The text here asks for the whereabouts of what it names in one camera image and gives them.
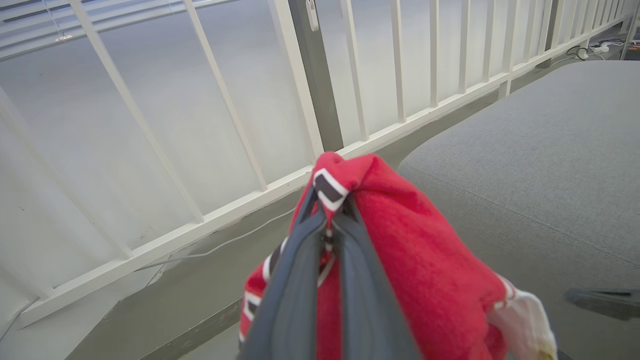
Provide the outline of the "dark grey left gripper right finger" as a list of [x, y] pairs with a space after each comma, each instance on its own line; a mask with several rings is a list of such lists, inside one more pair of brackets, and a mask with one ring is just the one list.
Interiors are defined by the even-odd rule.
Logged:
[[342, 360], [422, 360], [365, 221], [348, 197], [334, 216]]

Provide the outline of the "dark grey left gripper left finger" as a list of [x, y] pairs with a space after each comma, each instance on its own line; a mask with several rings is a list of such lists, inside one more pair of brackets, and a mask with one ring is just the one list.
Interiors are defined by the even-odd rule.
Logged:
[[327, 217], [309, 191], [261, 295], [247, 292], [242, 315], [250, 320], [238, 360], [315, 360], [317, 294]]

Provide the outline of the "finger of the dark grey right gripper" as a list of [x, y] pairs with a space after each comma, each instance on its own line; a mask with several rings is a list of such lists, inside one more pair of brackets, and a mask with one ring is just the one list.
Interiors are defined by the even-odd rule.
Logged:
[[572, 288], [565, 292], [565, 301], [580, 309], [618, 321], [640, 319], [640, 288]]

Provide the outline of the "red sports jersey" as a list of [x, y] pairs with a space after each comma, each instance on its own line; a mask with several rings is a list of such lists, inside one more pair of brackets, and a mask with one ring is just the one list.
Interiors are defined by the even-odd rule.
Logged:
[[370, 153], [317, 159], [288, 236], [247, 278], [244, 294], [261, 296], [306, 194], [326, 215], [317, 283], [315, 360], [342, 360], [341, 290], [334, 216], [355, 200], [422, 360], [559, 360], [537, 296], [516, 288], [461, 242], [429, 198]]

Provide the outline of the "white metal railing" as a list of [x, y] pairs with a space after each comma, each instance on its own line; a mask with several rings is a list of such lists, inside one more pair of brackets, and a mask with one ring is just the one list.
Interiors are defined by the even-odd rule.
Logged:
[[[615, 25], [638, 0], [317, 0], [344, 157], [374, 151]], [[24, 328], [302, 187], [324, 152], [281, 35], [185, 13], [0, 59], [2, 314]]]

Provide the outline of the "white window blinds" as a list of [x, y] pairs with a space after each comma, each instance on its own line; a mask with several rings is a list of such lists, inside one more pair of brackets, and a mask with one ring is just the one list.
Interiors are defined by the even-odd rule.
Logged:
[[105, 51], [100, 33], [186, 14], [196, 36], [210, 41], [282, 34], [282, 0], [0, 0], [0, 59], [87, 38]]

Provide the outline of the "grey metal post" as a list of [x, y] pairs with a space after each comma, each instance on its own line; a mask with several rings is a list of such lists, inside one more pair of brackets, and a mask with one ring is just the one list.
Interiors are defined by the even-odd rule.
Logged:
[[312, 26], [312, 18], [307, 12], [307, 4], [316, 2], [317, 0], [288, 0], [322, 146], [326, 152], [336, 152], [345, 144], [325, 44], [322, 30], [319, 26]]
[[558, 49], [565, 3], [566, 0], [544, 0], [541, 36], [537, 51], [539, 57]]

